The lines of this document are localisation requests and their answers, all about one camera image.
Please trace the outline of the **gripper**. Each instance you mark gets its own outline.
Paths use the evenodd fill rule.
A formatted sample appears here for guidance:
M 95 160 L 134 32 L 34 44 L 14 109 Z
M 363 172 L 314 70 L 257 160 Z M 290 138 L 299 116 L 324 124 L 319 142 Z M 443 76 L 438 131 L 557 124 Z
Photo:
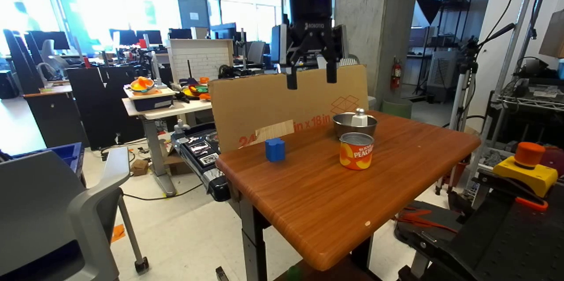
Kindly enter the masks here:
M 286 26 L 287 88 L 297 90 L 297 64 L 307 52 L 319 51 L 326 61 L 328 84 L 337 83 L 339 42 L 332 27 L 332 0 L 289 0 Z

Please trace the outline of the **cardboard sheet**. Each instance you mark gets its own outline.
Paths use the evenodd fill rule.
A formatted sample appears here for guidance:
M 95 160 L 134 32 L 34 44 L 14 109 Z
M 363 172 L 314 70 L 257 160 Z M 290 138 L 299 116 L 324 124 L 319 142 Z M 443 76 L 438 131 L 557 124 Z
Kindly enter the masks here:
M 336 84 L 326 70 L 297 73 L 298 89 L 287 88 L 286 75 L 260 74 L 210 81 L 209 92 L 222 152 L 247 146 L 258 129 L 292 121 L 295 131 L 332 124 L 334 115 L 368 110 L 367 69 L 362 64 L 337 70 Z

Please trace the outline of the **metal bowl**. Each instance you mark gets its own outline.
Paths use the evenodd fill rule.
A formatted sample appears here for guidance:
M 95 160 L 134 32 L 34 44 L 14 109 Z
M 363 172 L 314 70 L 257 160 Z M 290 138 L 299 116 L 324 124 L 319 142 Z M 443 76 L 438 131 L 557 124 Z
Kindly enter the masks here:
M 351 124 L 351 121 L 354 115 L 355 113 L 345 112 L 333 116 L 333 129 L 338 138 L 340 138 L 343 134 L 353 133 L 353 132 L 368 134 L 368 135 L 373 135 L 375 133 L 375 129 L 378 124 L 378 121 L 373 116 L 367 115 L 368 116 L 367 126 L 353 126 Z

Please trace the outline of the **small white shaker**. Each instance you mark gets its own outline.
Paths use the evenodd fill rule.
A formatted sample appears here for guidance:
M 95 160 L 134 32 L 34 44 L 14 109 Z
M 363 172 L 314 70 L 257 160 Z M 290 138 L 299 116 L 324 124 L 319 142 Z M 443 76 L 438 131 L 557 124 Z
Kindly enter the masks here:
M 368 126 L 368 116 L 363 108 L 357 108 L 355 114 L 351 116 L 351 126 L 364 128 Z

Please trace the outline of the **red fire extinguisher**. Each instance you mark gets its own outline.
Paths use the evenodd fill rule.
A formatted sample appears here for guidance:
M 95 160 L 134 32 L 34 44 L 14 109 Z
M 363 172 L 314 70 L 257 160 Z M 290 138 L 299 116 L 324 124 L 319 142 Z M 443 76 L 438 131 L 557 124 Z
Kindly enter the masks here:
M 390 89 L 395 91 L 401 86 L 401 76 L 402 76 L 402 64 L 397 57 L 393 57 L 393 65 L 390 80 Z

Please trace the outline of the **orange peach can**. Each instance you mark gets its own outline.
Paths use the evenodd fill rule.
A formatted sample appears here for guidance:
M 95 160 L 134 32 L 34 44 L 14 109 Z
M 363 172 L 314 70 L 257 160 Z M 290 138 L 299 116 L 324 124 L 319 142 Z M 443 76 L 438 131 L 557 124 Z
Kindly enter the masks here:
M 372 164 L 374 138 L 350 132 L 340 136 L 340 164 L 351 170 L 365 170 Z

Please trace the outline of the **green waste bin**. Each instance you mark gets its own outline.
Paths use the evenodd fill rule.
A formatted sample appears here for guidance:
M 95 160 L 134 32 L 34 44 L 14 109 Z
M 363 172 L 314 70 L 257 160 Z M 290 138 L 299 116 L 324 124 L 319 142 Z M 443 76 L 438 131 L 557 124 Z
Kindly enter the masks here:
M 382 101 L 380 111 L 385 114 L 411 119 L 412 106 L 413 102 L 409 99 L 386 98 Z

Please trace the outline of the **white brick pattern panel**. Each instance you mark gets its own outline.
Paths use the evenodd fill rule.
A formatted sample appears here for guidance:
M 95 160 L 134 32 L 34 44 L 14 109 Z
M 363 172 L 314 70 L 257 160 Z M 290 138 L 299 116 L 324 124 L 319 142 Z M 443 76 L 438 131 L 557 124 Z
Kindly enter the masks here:
M 176 84 L 188 78 L 216 80 L 220 66 L 233 66 L 232 40 L 171 39 L 169 43 L 167 50 Z

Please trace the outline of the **black tray of boxes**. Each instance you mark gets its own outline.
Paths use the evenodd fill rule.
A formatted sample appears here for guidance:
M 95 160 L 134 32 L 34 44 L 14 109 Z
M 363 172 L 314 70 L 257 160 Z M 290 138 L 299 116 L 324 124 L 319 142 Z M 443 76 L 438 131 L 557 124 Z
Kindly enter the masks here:
M 189 126 L 178 120 L 171 142 L 181 159 L 199 177 L 207 194 L 217 202 L 231 199 L 227 179 L 216 167 L 220 146 L 213 122 Z

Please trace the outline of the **black shelf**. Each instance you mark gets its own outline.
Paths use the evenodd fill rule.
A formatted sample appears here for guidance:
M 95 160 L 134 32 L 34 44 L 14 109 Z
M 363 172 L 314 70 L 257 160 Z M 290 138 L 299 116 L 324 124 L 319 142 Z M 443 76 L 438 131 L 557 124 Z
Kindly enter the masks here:
M 461 45 L 473 0 L 415 0 L 413 25 L 408 40 L 409 65 L 406 84 L 414 89 L 410 98 L 425 98 L 427 81 L 433 73 L 435 52 Z

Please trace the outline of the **bowl with orange toys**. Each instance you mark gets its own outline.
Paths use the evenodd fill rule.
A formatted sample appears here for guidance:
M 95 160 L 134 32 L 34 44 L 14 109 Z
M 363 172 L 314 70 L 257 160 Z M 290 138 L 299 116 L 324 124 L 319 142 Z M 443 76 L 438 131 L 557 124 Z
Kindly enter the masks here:
M 129 89 L 137 93 L 148 93 L 155 88 L 155 82 L 150 78 L 139 76 L 136 80 L 131 82 Z

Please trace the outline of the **white standing desk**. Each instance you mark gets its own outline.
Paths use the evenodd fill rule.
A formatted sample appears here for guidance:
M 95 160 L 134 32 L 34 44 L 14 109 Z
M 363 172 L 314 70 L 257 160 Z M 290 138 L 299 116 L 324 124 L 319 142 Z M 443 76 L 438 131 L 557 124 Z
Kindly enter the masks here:
M 161 150 L 156 122 L 162 118 L 179 116 L 186 124 L 190 126 L 195 125 L 196 119 L 194 113 L 211 109 L 212 103 L 204 102 L 202 100 L 194 100 L 189 103 L 173 102 L 173 104 L 167 108 L 138 111 L 135 109 L 131 99 L 123 98 L 122 102 L 129 116 L 137 116 L 141 119 L 151 155 L 152 172 L 155 181 L 163 191 L 165 197 L 177 196 L 177 189 L 172 183 L 171 176 L 165 170 L 164 157 Z

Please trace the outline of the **row of monitors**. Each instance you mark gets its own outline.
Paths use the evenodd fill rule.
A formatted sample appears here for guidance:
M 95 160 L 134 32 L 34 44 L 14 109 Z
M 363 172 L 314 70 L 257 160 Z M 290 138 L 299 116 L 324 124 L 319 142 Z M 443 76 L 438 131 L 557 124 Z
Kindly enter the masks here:
M 141 44 L 141 40 L 147 36 L 145 44 L 164 45 L 165 38 L 159 30 L 108 30 L 107 36 L 100 38 L 92 37 L 86 30 L 78 29 L 78 36 L 74 38 L 64 31 L 40 31 L 30 30 L 26 34 L 26 40 L 34 40 L 38 47 L 44 42 L 52 40 L 55 50 L 78 50 L 83 48 L 85 54 L 96 52 L 106 46 L 131 46 Z

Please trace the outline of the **yellow emergency stop button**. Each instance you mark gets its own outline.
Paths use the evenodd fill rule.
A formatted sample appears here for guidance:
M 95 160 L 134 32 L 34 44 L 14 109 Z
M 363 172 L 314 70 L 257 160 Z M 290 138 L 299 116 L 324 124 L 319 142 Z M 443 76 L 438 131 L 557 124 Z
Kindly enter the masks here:
M 515 154 L 495 165 L 492 172 L 523 183 L 536 196 L 545 197 L 559 178 L 556 169 L 541 164 L 545 153 L 544 146 L 520 142 Z

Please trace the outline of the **grey office chair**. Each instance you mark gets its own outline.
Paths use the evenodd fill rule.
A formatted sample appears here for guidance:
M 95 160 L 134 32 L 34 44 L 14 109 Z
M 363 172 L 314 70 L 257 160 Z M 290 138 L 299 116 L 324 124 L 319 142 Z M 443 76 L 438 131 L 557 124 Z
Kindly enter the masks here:
M 0 281 L 119 281 L 111 252 L 118 212 L 135 270 L 147 273 L 121 189 L 129 177 L 125 147 L 109 152 L 90 188 L 51 150 L 0 163 Z

